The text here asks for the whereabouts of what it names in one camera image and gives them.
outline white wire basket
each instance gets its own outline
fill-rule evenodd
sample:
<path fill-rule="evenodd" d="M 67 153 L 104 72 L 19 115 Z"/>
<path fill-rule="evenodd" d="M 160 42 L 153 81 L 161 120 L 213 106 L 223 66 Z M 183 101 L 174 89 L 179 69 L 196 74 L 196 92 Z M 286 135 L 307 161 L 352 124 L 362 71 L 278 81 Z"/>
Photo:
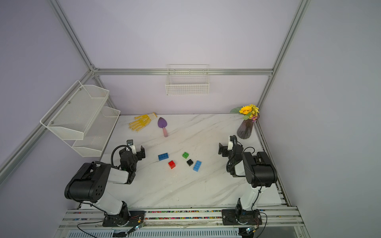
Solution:
<path fill-rule="evenodd" d="M 167 95 L 208 95 L 208 69 L 168 69 Z"/>
<path fill-rule="evenodd" d="M 79 84 L 77 90 L 58 113 L 50 121 L 40 120 L 61 140 L 83 140 L 109 97 L 104 88 L 75 84 Z"/>
<path fill-rule="evenodd" d="M 100 157 L 119 115 L 119 110 L 103 107 L 84 139 L 75 141 L 72 148 L 82 157 Z"/>

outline yellow flower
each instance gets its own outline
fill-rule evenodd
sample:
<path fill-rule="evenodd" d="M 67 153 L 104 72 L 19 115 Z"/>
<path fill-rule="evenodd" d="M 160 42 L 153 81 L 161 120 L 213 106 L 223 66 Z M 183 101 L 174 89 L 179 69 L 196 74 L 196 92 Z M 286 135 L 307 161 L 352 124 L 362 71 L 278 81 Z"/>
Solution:
<path fill-rule="evenodd" d="M 247 115 L 252 110 L 253 110 L 253 108 L 251 106 L 246 106 L 246 107 L 241 108 L 241 110 L 239 112 L 244 114 L 244 115 Z"/>

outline marble surface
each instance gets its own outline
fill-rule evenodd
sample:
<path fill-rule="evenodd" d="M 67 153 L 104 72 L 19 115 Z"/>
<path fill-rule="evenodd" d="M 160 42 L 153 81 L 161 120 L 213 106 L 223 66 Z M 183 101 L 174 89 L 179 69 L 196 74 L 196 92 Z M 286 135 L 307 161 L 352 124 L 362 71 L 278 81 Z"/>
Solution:
<path fill-rule="evenodd" d="M 133 139 L 137 151 L 142 145 L 146 158 L 138 161 L 136 177 L 132 184 L 108 184 L 106 189 L 116 198 L 125 201 L 130 208 L 178 208 L 178 207 L 233 207 L 250 185 L 244 177 L 233 178 L 226 172 L 227 157 L 218 154 L 218 143 L 227 145 L 228 136 L 237 133 L 242 122 L 238 114 L 158 115 L 168 126 L 168 137 L 154 119 L 140 132 L 131 131 L 128 124 L 134 116 L 120 116 L 101 161 L 110 163 L 113 149 Z M 253 146 L 262 151 L 255 130 L 249 139 L 238 138 L 244 148 Z M 194 163 L 201 161 L 198 172 L 188 166 L 182 157 Z M 159 161 L 158 155 L 168 153 L 169 158 Z M 168 162 L 176 167 L 171 169 Z M 114 164 L 120 164 L 118 153 Z M 268 189 L 259 205 L 280 204 L 276 187 Z"/>

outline green lego brick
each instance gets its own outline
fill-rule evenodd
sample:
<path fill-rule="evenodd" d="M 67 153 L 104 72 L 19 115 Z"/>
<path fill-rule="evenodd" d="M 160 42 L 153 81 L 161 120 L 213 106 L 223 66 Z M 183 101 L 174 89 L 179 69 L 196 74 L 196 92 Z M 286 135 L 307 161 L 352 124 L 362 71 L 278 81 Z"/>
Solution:
<path fill-rule="evenodd" d="M 188 154 L 187 152 L 184 152 L 184 154 L 182 154 L 182 156 L 183 156 L 184 158 L 188 158 L 189 154 Z"/>

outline blue lego brick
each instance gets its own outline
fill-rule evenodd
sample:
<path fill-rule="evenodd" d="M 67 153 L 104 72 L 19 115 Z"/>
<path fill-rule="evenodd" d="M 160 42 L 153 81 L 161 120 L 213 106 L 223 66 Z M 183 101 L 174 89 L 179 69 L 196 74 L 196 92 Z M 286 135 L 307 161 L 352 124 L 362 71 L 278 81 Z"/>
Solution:
<path fill-rule="evenodd" d="M 168 158 L 169 158 L 168 153 L 159 155 L 159 161 L 160 161 L 160 160 L 165 160 L 165 159 L 168 159 Z"/>
<path fill-rule="evenodd" d="M 201 166 L 201 162 L 197 160 L 196 164 L 193 167 L 193 170 L 198 172 Z"/>

